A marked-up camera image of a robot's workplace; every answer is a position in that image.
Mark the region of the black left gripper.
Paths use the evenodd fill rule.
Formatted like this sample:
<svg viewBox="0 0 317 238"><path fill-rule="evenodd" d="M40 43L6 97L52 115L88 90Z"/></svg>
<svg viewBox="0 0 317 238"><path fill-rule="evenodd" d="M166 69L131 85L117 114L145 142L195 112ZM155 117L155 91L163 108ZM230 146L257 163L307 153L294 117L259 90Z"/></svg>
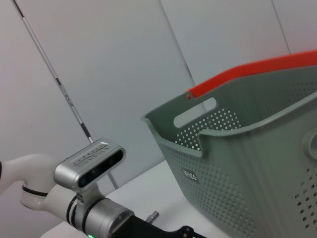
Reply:
<svg viewBox="0 0 317 238"><path fill-rule="evenodd" d="M193 228L183 226L172 232L164 231L136 216L131 216L112 235L112 238L205 238Z"/></svg>

